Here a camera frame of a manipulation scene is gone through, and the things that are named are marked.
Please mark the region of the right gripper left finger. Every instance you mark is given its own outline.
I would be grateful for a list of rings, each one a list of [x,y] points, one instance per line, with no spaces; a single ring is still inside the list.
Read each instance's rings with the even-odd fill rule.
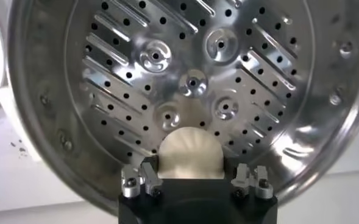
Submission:
[[[121,192],[126,198],[136,198],[141,194],[158,197],[162,193],[163,180],[160,179],[149,162],[141,163],[136,171],[131,165],[121,170]]]

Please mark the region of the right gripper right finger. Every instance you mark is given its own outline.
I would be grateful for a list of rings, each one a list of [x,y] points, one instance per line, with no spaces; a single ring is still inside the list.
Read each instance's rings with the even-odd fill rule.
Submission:
[[[274,196],[274,188],[268,180],[268,171],[265,166],[257,166],[252,173],[247,164],[239,163],[231,184],[244,196],[249,195],[250,191],[262,200],[269,200]]]

